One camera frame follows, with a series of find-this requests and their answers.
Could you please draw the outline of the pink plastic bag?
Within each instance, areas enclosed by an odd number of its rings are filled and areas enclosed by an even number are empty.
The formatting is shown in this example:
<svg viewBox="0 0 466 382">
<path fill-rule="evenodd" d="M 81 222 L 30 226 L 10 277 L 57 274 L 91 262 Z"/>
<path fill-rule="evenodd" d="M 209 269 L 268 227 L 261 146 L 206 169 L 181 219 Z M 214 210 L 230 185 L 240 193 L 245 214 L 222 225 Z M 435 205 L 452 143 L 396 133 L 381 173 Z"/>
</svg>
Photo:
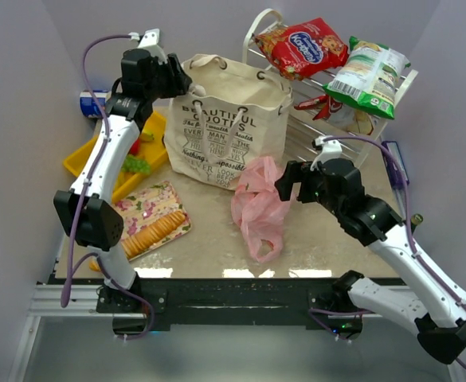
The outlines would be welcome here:
<svg viewBox="0 0 466 382">
<path fill-rule="evenodd" d="M 282 174 L 272 157 L 253 159 L 241 173 L 231 200 L 233 222 L 258 263 L 276 259 L 284 248 L 284 218 L 296 196 L 280 199 L 275 182 Z"/>
</svg>

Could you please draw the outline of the beige canvas tote bag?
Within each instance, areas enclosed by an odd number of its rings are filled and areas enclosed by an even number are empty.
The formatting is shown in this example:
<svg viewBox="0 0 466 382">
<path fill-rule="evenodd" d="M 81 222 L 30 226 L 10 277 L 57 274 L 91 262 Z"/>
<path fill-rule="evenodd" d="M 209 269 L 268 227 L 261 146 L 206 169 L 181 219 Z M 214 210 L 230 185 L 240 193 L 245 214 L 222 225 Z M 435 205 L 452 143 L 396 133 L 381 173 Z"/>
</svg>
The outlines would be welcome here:
<svg viewBox="0 0 466 382">
<path fill-rule="evenodd" d="M 164 134 L 173 171 L 232 190 L 254 159 L 282 158 L 293 105 L 288 80 L 218 55 L 197 54 L 182 68 L 192 83 L 170 101 Z"/>
</svg>

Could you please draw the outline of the green chips bag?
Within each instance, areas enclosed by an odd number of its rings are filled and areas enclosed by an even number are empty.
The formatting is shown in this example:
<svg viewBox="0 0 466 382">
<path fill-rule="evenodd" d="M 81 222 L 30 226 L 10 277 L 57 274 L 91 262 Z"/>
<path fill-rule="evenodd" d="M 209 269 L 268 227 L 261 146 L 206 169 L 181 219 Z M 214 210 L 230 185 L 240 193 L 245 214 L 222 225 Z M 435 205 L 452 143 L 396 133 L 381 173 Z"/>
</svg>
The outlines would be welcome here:
<svg viewBox="0 0 466 382">
<path fill-rule="evenodd" d="M 349 107 L 383 119 L 394 119 L 396 85 L 411 63 L 402 53 L 386 46 L 349 39 L 350 55 L 323 90 Z"/>
</svg>

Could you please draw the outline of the red cookie snack bag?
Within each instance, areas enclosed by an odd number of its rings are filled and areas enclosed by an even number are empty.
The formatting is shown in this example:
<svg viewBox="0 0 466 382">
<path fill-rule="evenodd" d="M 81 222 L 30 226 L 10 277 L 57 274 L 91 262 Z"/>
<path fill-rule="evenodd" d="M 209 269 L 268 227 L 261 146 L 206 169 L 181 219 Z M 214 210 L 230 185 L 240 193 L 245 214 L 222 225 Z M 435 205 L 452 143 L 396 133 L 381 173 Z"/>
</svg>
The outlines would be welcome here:
<svg viewBox="0 0 466 382">
<path fill-rule="evenodd" d="M 288 80 L 303 80 L 344 66 L 348 47 L 322 19 L 277 27 L 253 37 L 268 62 Z"/>
</svg>

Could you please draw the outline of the red white snack packet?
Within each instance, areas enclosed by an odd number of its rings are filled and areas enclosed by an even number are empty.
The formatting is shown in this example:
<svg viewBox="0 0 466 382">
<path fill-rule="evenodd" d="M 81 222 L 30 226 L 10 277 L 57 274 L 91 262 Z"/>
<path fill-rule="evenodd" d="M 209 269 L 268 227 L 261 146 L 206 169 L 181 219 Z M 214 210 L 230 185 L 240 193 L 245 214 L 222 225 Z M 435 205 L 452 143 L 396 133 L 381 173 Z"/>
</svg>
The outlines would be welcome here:
<svg viewBox="0 0 466 382">
<path fill-rule="evenodd" d="M 341 103 L 329 95 L 304 100 L 294 106 L 297 111 L 311 111 L 313 120 L 323 120 L 341 131 L 353 134 L 371 135 L 374 132 L 373 119 L 359 109 Z"/>
</svg>

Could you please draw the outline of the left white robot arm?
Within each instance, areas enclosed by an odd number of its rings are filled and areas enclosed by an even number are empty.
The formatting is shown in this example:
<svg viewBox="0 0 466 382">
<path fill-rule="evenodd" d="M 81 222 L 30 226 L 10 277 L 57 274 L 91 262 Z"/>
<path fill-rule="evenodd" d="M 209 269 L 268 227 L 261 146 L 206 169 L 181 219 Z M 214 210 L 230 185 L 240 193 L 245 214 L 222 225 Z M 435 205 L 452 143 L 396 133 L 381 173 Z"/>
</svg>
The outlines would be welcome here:
<svg viewBox="0 0 466 382">
<path fill-rule="evenodd" d="M 151 117 L 154 101 L 183 96 L 191 83 L 176 54 L 160 57 L 147 49 L 127 50 L 88 161 L 70 189 L 57 191 L 53 198 L 69 244 L 94 248 L 93 255 L 114 289 L 130 290 L 138 279 L 120 244 L 123 218 L 112 206 L 116 179 Z"/>
</svg>

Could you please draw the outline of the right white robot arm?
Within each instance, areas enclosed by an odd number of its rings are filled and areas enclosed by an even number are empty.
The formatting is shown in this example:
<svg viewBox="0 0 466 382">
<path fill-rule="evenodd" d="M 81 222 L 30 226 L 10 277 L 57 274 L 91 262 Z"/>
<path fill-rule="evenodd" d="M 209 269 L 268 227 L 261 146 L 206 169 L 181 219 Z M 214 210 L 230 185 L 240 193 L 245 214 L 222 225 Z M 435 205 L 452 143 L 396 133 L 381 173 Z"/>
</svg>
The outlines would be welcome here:
<svg viewBox="0 0 466 382">
<path fill-rule="evenodd" d="M 290 198 L 294 184 L 300 184 L 299 202 L 321 204 L 347 235 L 388 263 L 415 294 L 397 296 L 348 271 L 332 285 L 337 298 L 407 329 L 436 361 L 458 361 L 466 349 L 466 291 L 413 241 L 410 227 L 390 205 L 366 193 L 353 163 L 336 158 L 313 168 L 310 162 L 290 161 L 275 183 L 281 200 Z"/>
</svg>

